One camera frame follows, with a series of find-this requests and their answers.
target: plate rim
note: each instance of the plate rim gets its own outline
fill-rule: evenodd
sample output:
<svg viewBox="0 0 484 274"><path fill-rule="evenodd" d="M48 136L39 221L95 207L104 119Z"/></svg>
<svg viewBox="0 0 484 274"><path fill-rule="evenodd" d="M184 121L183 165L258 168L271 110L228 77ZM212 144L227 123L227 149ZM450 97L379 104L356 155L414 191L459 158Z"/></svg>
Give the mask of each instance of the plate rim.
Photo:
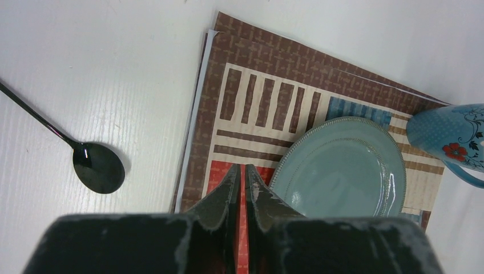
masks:
<svg viewBox="0 0 484 274"><path fill-rule="evenodd" d="M374 148L370 143L368 143L367 141L365 140L362 140L360 138L354 138L354 137L342 137L342 138L336 138L336 139L332 139L332 140L329 140L321 145L319 145L313 152L315 152L318 148L321 148L327 144L330 144L330 143L334 143L334 142L337 142L337 141L343 141L343 142L355 142L355 143L359 143L363 146L365 146L367 149L370 150L370 152L373 154L373 156L378 160L378 165L380 166L380 169L381 169L381 172L383 172L383 175L384 175L384 181L386 182L385 185L384 185L384 193L385 194L389 194L390 192L390 189L392 188L391 187L391 184L390 184L390 181L387 182L388 180L388 175L387 175L387 167L386 167L386 164L383 162L383 159L382 159L382 156L381 154L376 150L376 148ZM304 162L305 159L303 161L301 161L298 165L298 168L301 166L301 163ZM289 187L291 185L291 182L293 182L293 178L294 178L294 174L293 174L293 177L289 180L288 182L288 186L286 188L286 192L284 194L284 197L282 197L281 195L279 195L279 197L283 200L287 199L287 196L288 196L288 190L289 190ZM386 208L387 208L387 203L384 203L382 205L382 207L375 212L375 214L373 215L374 217L383 217L385 216L385 212L386 212Z"/></svg>
<svg viewBox="0 0 484 274"><path fill-rule="evenodd" d="M370 119L367 119L367 118L362 118L362 117L344 116L344 117L334 118L334 119L325 121L323 124L321 124L321 125L313 128L313 129L309 130L308 132L306 132L301 138L298 139L298 141L296 141L295 143L292 144L292 146L289 148L289 150L284 154L284 156L281 158L281 160L277 164L276 170L274 170L274 174L272 175L271 181L269 182L269 189L270 190L274 189L275 181L277 180L277 177L279 176L279 173L281 172L281 169L284 166L287 158L289 156L291 156L291 154L294 152L294 150L304 140L306 140L309 136L315 134L316 132L322 130L325 127L331 126L335 123L341 123L341 122L360 122L360 123L363 123L363 124L367 124L368 126L372 126L373 128L376 128L379 131L381 131L382 133L384 133L388 137L388 139L391 141L393 146L397 149L398 155L400 157L400 163L402 164L402 169L404 171L404 179L403 179L404 187L403 187L403 197L402 197L403 199L402 199L402 202L400 204L400 208L398 210L398 213L401 213L402 210L403 210L403 207L404 207L404 202L405 202L405 198L406 198L405 197L406 196L406 189L407 189L407 174L406 174L407 172L406 172L405 162L404 162L404 158L402 156L402 152L400 151L400 148L398 147L398 144L395 141L395 139L393 139L393 137L388 133L387 130L385 130L382 126L380 126L376 122L374 122Z"/></svg>

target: white table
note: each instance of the white table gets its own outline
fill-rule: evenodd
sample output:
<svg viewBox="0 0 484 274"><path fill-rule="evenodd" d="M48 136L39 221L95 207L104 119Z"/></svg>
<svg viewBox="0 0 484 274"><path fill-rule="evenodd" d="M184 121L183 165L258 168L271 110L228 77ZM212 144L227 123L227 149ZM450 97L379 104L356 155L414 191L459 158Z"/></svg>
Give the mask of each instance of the white table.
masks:
<svg viewBox="0 0 484 274"><path fill-rule="evenodd" d="M484 2L3 0L0 78L80 141L129 158L124 186L88 191L71 150L0 96L0 273L21 271L74 212L166 212L217 10L450 103L484 102ZM448 171L427 234L447 273L481 273L484 190Z"/></svg>

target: blue stripe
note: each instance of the blue stripe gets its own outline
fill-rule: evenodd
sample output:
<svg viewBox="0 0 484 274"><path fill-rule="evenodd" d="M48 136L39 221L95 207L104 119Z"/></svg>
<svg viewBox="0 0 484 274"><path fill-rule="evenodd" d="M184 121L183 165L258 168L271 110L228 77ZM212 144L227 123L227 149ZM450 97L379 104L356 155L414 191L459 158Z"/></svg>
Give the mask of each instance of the blue stripe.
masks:
<svg viewBox="0 0 484 274"><path fill-rule="evenodd" d="M382 115L382 111L380 110L377 110L376 108L373 108L372 109L372 121L374 121L375 123L381 125L381 115Z"/></svg>
<svg viewBox="0 0 484 274"><path fill-rule="evenodd" d="M403 217L405 219L409 219L415 223L421 224L422 223L422 217L420 215L416 214L410 214L410 213L400 213L398 214L399 217Z"/></svg>
<svg viewBox="0 0 484 274"><path fill-rule="evenodd" d="M350 109L353 104L351 102L345 102L345 107L343 109L343 116L351 116Z"/></svg>
<svg viewBox="0 0 484 274"><path fill-rule="evenodd" d="M361 105L361 115L360 115L360 117L370 118L370 117L367 117L367 115L368 115L368 107Z"/></svg>
<svg viewBox="0 0 484 274"><path fill-rule="evenodd" d="M331 97L329 100L328 113L326 113L326 121L334 119L334 112L337 109L336 104L337 99L335 97Z"/></svg>
<svg viewBox="0 0 484 274"><path fill-rule="evenodd" d="M385 124L385 129L388 130L390 121L392 120L392 115L389 112L385 113L385 118L383 120L383 124Z"/></svg>
<svg viewBox="0 0 484 274"><path fill-rule="evenodd" d="M340 101L340 105L338 106L338 113L336 114L337 115L336 117L343 116L343 111L345 109L345 104L346 104L346 101L344 100L339 100L339 101Z"/></svg>
<svg viewBox="0 0 484 274"><path fill-rule="evenodd" d="M353 116L361 117L361 109L362 108L363 108L363 105L356 104L356 107L354 108Z"/></svg>
<svg viewBox="0 0 484 274"><path fill-rule="evenodd" d="M355 103L351 103L351 106L349 108L349 116L354 116L354 109L356 108L356 104Z"/></svg>

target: spoon handle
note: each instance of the spoon handle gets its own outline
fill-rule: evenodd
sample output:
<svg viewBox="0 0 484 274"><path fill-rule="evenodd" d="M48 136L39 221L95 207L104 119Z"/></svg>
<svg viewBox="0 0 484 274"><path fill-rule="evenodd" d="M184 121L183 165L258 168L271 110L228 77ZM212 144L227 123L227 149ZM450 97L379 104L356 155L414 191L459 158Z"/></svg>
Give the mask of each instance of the spoon handle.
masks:
<svg viewBox="0 0 484 274"><path fill-rule="evenodd" d="M27 103L25 103L22 99L16 96L9 88L7 88L2 82L0 82L0 89L2 92L7 95L10 99L12 99L15 103L17 103L20 107L22 107L25 111L27 111L30 115L32 115L37 121L43 124L46 128L52 131L55 135L59 138L64 140L69 146L74 148L77 145L77 142L69 138L64 133L60 132L57 128L55 128L51 123L49 123L46 119L40 116L37 112L35 112Z"/></svg>

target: red flower design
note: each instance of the red flower design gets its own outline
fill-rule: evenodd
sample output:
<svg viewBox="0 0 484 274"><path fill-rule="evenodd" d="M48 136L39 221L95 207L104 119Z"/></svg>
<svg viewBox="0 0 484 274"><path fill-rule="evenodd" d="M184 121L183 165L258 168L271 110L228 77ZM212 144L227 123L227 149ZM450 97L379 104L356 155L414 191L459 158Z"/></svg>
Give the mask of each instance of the red flower design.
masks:
<svg viewBox="0 0 484 274"><path fill-rule="evenodd" d="M442 147L445 151L445 155L451 159L458 160L459 162L464 162L467 155L467 150L464 147L459 146L458 143L450 143L448 146Z"/></svg>

